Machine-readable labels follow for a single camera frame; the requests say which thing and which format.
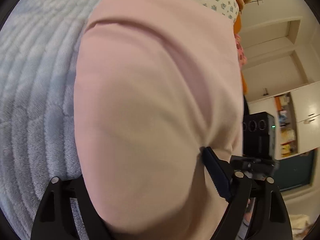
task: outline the silver screw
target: silver screw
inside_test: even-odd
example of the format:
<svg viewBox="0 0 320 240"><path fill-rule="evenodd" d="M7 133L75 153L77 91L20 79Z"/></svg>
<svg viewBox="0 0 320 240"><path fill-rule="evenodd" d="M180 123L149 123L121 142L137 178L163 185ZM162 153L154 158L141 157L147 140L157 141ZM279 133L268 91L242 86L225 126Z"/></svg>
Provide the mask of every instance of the silver screw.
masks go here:
<svg viewBox="0 0 320 240"><path fill-rule="evenodd" d="M267 177L267 182L269 182L270 184L273 184L275 180L271 177Z"/></svg>
<svg viewBox="0 0 320 240"><path fill-rule="evenodd" d="M53 177L52 179L51 179L51 183L57 183L59 181L59 178L58 177Z"/></svg>
<svg viewBox="0 0 320 240"><path fill-rule="evenodd" d="M244 174L241 171L236 171L235 172L235 176L238 177L238 178L243 178Z"/></svg>

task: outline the cabinet door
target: cabinet door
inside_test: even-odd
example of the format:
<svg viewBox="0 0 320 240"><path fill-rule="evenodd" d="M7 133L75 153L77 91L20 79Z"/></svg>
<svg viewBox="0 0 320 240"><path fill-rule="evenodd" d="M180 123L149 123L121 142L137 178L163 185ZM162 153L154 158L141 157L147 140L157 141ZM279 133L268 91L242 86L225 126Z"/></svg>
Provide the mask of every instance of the cabinet door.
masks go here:
<svg viewBox="0 0 320 240"><path fill-rule="evenodd" d="M291 97L297 122L320 114L320 82L292 91Z"/></svg>
<svg viewBox="0 0 320 240"><path fill-rule="evenodd" d="M320 115L298 122L297 134L299 153L320 147Z"/></svg>
<svg viewBox="0 0 320 240"><path fill-rule="evenodd" d="M250 114L267 112L271 114L275 118L276 124L276 141L275 141L275 159L281 159L281 151L280 151L280 125L279 125L279 116L277 112L275 99L268 98L265 100L261 100L254 103L248 103Z"/></svg>

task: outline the camera lens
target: camera lens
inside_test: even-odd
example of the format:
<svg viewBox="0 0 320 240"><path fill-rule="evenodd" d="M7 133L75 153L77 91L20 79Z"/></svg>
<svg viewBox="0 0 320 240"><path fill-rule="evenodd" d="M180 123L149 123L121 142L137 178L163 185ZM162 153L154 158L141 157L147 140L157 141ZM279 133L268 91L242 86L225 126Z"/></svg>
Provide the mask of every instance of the camera lens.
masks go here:
<svg viewBox="0 0 320 240"><path fill-rule="evenodd" d="M267 122L265 120L260 120L258 123L258 127L260 130L265 130L265 128L267 128Z"/></svg>
<svg viewBox="0 0 320 240"><path fill-rule="evenodd" d="M257 129L256 121L250 121L248 125L248 129L250 132L254 132Z"/></svg>

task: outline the gray fleece blanket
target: gray fleece blanket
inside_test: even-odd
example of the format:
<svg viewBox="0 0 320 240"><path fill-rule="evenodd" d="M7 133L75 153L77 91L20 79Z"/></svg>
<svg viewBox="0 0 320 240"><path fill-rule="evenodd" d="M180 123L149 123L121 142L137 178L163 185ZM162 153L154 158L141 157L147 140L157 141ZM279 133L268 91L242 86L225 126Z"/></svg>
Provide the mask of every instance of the gray fleece blanket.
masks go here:
<svg viewBox="0 0 320 240"><path fill-rule="evenodd" d="M0 32L0 208L22 240L50 178L81 174L73 87L82 32L99 1L20 0Z"/></svg>

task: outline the plush blanket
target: plush blanket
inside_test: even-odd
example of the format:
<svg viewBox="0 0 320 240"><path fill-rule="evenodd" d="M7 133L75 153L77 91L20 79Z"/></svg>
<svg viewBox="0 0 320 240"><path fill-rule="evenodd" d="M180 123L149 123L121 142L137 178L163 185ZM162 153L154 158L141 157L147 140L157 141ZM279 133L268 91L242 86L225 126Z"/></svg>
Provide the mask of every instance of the plush blanket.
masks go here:
<svg viewBox="0 0 320 240"><path fill-rule="evenodd" d="M99 1L20 0L0 32L0 208L22 240L50 178L81 174L73 87L82 32Z"/></svg>

